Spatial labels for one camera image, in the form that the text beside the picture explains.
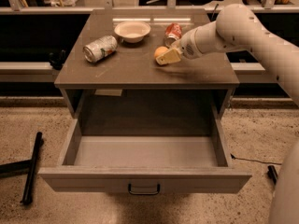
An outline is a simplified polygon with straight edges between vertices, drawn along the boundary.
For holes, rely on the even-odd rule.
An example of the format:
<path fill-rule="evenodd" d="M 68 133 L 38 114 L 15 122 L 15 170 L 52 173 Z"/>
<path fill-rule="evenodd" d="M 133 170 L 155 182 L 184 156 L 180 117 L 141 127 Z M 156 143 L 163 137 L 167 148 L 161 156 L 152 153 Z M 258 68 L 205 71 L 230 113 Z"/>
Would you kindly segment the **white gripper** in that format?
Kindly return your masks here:
<path fill-rule="evenodd" d="M 181 61 L 180 55 L 191 60 L 201 57 L 202 52 L 197 48 L 195 34 L 195 29 L 184 34 L 181 39 L 171 45 L 172 48 L 168 49 L 163 57 L 155 59 L 156 63 L 159 65 L 177 63 Z"/>

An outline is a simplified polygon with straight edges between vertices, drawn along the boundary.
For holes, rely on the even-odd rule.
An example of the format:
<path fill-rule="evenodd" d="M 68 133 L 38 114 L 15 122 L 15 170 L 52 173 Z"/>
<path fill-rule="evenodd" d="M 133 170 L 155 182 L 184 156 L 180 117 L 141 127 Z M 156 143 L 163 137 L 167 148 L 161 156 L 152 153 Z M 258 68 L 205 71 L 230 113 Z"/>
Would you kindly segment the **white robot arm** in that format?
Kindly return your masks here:
<path fill-rule="evenodd" d="M 299 48 L 270 33 L 246 6 L 229 5 L 217 19 L 191 29 L 163 53 L 159 65 L 196 59 L 213 52 L 248 51 L 299 105 Z M 299 224 L 299 143 L 286 156 L 278 174 L 269 224 Z"/>

